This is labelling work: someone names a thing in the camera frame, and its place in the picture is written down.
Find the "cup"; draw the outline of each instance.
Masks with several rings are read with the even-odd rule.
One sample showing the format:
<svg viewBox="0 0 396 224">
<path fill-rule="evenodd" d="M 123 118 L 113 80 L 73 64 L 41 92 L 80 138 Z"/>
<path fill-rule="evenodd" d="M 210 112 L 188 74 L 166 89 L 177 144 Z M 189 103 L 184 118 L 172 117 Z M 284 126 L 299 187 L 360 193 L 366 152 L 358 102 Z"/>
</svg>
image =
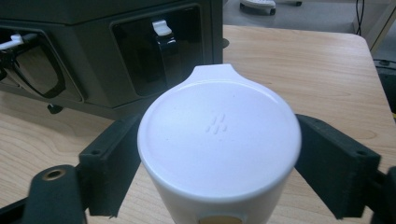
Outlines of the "cup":
<svg viewBox="0 0 396 224">
<path fill-rule="evenodd" d="M 140 123 L 141 160 L 176 224 L 266 223 L 301 133 L 276 93 L 231 65 L 194 68 Z"/>
</svg>

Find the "cup lid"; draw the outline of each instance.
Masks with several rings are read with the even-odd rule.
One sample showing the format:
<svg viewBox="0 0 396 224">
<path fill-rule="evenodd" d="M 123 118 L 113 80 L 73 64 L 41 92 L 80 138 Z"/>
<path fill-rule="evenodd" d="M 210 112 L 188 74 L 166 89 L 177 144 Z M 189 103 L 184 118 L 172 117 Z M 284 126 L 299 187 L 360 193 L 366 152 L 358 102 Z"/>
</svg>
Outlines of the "cup lid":
<svg viewBox="0 0 396 224">
<path fill-rule="evenodd" d="M 160 96 L 142 118 L 137 144 L 160 185 L 223 201 L 254 196 L 289 175 L 301 134 L 276 93 L 220 64 L 195 67 Z"/>
</svg>

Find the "white lid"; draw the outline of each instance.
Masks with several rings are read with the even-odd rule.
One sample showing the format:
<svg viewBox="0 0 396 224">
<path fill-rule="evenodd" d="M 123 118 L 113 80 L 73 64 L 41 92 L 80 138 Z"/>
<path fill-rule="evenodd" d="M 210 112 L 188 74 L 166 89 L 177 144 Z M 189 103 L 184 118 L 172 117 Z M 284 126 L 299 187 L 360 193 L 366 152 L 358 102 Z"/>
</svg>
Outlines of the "white lid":
<svg viewBox="0 0 396 224">
<path fill-rule="evenodd" d="M 161 185 L 222 202 L 254 196 L 288 175 L 301 135 L 277 94 L 221 64 L 195 67 L 160 96 L 137 141 L 142 162 Z"/>
</svg>

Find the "gray floor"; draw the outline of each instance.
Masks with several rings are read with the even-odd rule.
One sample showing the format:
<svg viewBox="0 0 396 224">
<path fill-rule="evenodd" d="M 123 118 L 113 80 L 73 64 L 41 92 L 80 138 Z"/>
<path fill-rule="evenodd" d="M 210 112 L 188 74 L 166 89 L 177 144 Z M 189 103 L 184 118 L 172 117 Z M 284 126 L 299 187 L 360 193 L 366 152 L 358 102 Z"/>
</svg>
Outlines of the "gray floor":
<svg viewBox="0 0 396 224">
<path fill-rule="evenodd" d="M 240 10 L 239 0 L 228 0 L 223 6 L 223 22 L 230 25 L 262 26 L 353 34 L 352 22 L 356 17 L 355 4 L 304 2 L 300 7 L 295 2 L 276 3 L 276 14 L 269 10 L 245 8 Z M 381 46 L 373 54 L 375 59 L 396 62 L 396 22 L 392 25 Z"/>
</svg>

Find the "white latch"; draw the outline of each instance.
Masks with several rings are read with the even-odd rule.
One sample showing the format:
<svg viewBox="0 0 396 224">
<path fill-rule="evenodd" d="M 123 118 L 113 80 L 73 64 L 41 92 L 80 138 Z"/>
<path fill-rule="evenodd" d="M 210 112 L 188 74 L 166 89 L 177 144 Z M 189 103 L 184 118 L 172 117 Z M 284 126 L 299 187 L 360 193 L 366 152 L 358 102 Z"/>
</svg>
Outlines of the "white latch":
<svg viewBox="0 0 396 224">
<path fill-rule="evenodd" d="M 11 49 L 21 44 L 23 44 L 22 37 L 20 35 L 12 35 L 10 41 L 0 44 L 0 49 Z"/>
<path fill-rule="evenodd" d="M 172 30 L 168 27 L 165 20 L 155 21 L 152 23 L 155 33 L 159 36 L 170 35 Z"/>
</svg>

